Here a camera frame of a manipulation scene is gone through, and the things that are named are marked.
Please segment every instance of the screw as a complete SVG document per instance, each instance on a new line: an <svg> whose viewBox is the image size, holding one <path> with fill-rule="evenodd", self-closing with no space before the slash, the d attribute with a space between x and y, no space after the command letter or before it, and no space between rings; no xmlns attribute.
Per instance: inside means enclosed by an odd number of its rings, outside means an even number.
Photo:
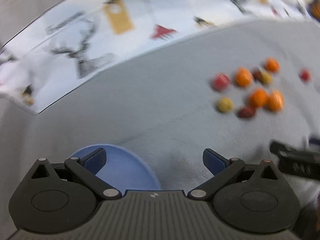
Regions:
<svg viewBox="0 0 320 240"><path fill-rule="evenodd" d="M191 191L191 196L196 198L202 198L205 195L207 195L207 193L202 189L194 189L193 191Z"/></svg>
<svg viewBox="0 0 320 240"><path fill-rule="evenodd" d="M106 197L115 197L119 194L119 191L116 190L115 188L108 188L103 191L103 194Z"/></svg>

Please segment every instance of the orange object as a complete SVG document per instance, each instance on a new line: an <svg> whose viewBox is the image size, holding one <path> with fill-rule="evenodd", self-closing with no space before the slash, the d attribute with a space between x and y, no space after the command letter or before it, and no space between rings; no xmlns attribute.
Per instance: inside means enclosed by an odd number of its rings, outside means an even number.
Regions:
<svg viewBox="0 0 320 240"><path fill-rule="evenodd" d="M268 108L273 112L281 111L284 108L284 98L280 91L274 90L269 95Z"/></svg>
<svg viewBox="0 0 320 240"><path fill-rule="evenodd" d="M235 81L239 87L246 87L252 83L252 74L249 70L241 67L236 73Z"/></svg>
<svg viewBox="0 0 320 240"><path fill-rule="evenodd" d="M268 57L266 60L265 69L270 72L277 73L280 70L279 62L275 58Z"/></svg>
<svg viewBox="0 0 320 240"><path fill-rule="evenodd" d="M249 104L254 108L264 107L268 103L268 95L264 89L256 89L249 97Z"/></svg>

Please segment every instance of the black mechanical device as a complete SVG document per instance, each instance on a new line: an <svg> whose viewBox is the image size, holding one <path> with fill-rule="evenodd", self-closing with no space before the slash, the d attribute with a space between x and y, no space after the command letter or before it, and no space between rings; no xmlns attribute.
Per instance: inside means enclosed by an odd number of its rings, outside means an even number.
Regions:
<svg viewBox="0 0 320 240"><path fill-rule="evenodd" d="M269 159L245 164L205 149L203 162L214 177L187 195L128 190L122 196L95 176L106 163L103 148L59 164L40 158L10 199L18 229L10 239L298 240L291 229L300 204L281 171L320 175L310 153L301 157L278 142L270 150L280 170Z"/></svg>

